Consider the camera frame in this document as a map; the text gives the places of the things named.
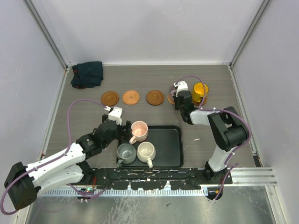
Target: floor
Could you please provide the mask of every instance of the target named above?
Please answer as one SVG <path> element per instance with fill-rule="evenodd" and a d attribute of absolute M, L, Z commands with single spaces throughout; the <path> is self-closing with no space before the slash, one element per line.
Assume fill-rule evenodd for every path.
<path fill-rule="evenodd" d="M 120 100 L 117 107 L 123 108 L 122 119 L 125 122 L 142 120 L 149 125 L 174 124 L 182 129 L 184 146 L 184 167 L 204 167 L 215 149 L 212 131 L 207 126 L 189 125 L 182 121 L 174 106 L 165 101 L 159 106 L 151 106 L 146 101 L 146 94 L 150 90 L 160 90 L 167 96 L 169 86 L 186 75 L 198 75 L 209 86 L 208 101 L 205 108 L 224 108 L 233 106 L 238 113 L 239 107 L 226 65 L 171 65 L 171 66 L 104 66 L 104 80 L 100 87 L 78 90 L 71 86 L 73 77 L 70 70 L 50 136 L 46 156 L 53 155 L 68 145 L 66 114 L 69 105 L 76 99 L 91 98 L 100 101 L 106 91 L 115 91 Z M 198 81 L 186 78 L 189 90 Z M 128 90 L 136 90 L 140 94 L 140 101 L 136 105 L 126 105 L 122 95 Z M 102 115 L 106 114 L 102 107 L 90 103 L 79 102 L 71 112 L 72 141 L 76 141 L 84 134 L 101 123 Z M 117 142 L 112 142 L 106 150 L 88 160 L 92 167 L 116 167 Z M 246 145 L 230 161 L 239 163 L 241 167 L 255 167 L 249 145 Z"/>
<path fill-rule="evenodd" d="M 265 187 L 226 187 L 214 203 L 205 196 L 106 196 L 82 202 L 41 196 L 26 224 L 275 224 Z"/>

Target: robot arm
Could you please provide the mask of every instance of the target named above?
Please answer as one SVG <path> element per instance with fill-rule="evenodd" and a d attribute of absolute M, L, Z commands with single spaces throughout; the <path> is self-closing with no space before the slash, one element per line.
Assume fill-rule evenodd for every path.
<path fill-rule="evenodd" d="M 195 108 L 186 85 L 184 81 L 177 84 L 177 91 L 173 96 L 175 109 L 180 111 L 184 122 L 211 127 L 216 148 L 213 156 L 206 162 L 205 176 L 211 182 L 218 182 L 226 173 L 226 159 L 232 150 L 246 141 L 249 131 L 239 119 L 229 113 L 207 112 Z M 233 107 L 225 110 L 237 114 Z"/>
<path fill-rule="evenodd" d="M 122 109 L 108 108 L 110 113 L 103 115 L 103 123 L 92 133 L 83 135 L 70 150 L 60 159 L 29 173 L 17 181 L 8 191 L 15 209 L 23 209 L 33 203 L 41 194 L 69 183 L 83 182 L 88 184 L 93 177 L 87 159 L 99 154 L 113 140 L 129 140 L 131 137 L 131 122 L 122 125 Z M 4 183 L 5 188 L 17 177 L 50 160 L 63 155 L 65 149 L 38 162 L 24 166 L 22 162 L 12 166 Z"/>

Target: pink mug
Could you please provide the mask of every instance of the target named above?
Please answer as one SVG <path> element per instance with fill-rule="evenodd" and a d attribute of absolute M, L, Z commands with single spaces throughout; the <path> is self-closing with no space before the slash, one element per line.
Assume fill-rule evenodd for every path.
<path fill-rule="evenodd" d="M 137 141 L 144 141 L 148 137 L 149 128 L 143 121 L 134 122 L 131 128 L 133 137 L 129 141 L 130 144 L 134 144 Z"/>

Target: black serving tray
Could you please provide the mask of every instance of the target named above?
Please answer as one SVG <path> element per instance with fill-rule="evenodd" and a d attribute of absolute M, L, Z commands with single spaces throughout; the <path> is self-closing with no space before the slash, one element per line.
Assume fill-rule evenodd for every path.
<path fill-rule="evenodd" d="M 181 168 L 184 164 L 184 150 L 181 128 L 177 125 L 148 125 L 149 132 L 145 141 L 152 143 L 156 148 L 153 168 Z M 133 144 L 137 150 L 141 142 Z M 141 162 L 138 157 L 130 163 L 123 164 L 121 168 L 149 168 L 148 164 Z"/>

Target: yellow cup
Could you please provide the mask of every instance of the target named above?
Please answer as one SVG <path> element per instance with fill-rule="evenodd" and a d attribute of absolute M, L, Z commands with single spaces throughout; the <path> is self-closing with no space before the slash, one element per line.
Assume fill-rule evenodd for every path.
<path fill-rule="evenodd" d="M 209 92 L 209 87 L 205 84 L 205 89 L 206 89 L 206 97 L 207 93 Z M 192 90 L 192 100 L 195 101 L 196 103 L 200 103 L 204 97 L 204 86 L 202 83 L 196 83 L 193 86 Z"/>

